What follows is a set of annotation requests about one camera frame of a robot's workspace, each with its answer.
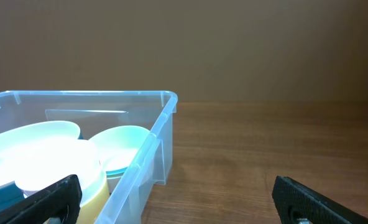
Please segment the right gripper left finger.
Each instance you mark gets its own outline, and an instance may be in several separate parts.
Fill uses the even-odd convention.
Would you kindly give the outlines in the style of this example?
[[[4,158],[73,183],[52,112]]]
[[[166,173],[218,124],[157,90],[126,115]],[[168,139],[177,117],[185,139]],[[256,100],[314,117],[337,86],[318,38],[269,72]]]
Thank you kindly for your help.
[[[0,212],[0,224],[44,223],[57,218],[61,223],[76,223],[82,191],[78,176],[63,179]]]

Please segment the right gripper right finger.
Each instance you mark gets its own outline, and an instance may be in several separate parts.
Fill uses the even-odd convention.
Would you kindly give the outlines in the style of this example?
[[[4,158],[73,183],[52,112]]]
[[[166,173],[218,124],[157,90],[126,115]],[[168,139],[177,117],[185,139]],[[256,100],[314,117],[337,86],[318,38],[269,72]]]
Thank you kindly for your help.
[[[272,198],[282,223],[368,224],[368,218],[290,177],[276,176]]]

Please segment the pale cream plastic cup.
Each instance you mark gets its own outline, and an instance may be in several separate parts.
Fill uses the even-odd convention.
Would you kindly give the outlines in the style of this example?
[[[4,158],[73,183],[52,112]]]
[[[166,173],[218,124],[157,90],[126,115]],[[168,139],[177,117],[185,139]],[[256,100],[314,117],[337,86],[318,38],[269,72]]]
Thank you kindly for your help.
[[[81,207],[92,201],[92,199],[99,195],[100,191],[103,189],[108,189],[107,176],[102,169],[97,172],[79,176],[79,183],[82,192]]]

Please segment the pink plastic cup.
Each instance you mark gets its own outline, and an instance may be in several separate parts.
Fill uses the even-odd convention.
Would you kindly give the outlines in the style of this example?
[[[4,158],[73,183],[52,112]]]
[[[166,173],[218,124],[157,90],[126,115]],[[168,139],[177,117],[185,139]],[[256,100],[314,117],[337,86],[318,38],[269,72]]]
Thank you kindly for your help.
[[[17,161],[14,178],[23,191],[35,192],[75,174],[85,190],[104,178],[97,147],[82,139],[42,142]]]

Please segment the cream plastic bowl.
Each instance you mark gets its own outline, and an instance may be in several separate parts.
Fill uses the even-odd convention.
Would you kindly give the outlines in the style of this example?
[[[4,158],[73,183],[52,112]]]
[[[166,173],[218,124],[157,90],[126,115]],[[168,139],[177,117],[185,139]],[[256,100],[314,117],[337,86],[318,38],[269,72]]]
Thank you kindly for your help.
[[[71,121],[44,121],[0,134],[0,189],[11,185],[28,153],[54,139],[80,139],[80,127]]]

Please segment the dark blue bowl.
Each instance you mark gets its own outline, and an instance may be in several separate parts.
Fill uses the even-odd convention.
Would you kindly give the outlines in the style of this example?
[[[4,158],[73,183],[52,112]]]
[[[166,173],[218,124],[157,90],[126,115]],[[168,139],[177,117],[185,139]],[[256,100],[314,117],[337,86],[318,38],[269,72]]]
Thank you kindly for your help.
[[[0,212],[23,199],[24,195],[15,183],[0,186]]]

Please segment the light blue small bowl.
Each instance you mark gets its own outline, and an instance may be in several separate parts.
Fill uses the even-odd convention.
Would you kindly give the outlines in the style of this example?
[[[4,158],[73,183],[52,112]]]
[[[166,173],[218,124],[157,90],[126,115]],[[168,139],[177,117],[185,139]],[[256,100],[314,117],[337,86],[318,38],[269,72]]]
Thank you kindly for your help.
[[[107,176],[126,171],[150,131],[141,126],[117,126],[109,128],[89,139],[97,148]]]

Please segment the yellow plastic cup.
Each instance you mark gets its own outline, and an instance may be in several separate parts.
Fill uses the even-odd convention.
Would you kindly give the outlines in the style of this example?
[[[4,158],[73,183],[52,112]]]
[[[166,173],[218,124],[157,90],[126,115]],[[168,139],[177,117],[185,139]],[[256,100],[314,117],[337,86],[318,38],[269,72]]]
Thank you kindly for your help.
[[[76,224],[94,224],[109,198],[108,183],[105,180],[95,195],[80,205]]]

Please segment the white small bowl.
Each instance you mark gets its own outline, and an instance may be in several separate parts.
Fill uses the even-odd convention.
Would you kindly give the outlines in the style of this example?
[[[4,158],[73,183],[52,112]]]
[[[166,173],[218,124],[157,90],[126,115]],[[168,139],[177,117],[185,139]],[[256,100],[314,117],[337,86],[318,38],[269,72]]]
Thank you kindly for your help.
[[[122,177],[121,175],[120,176],[107,176],[109,194],[113,193],[121,177]]]

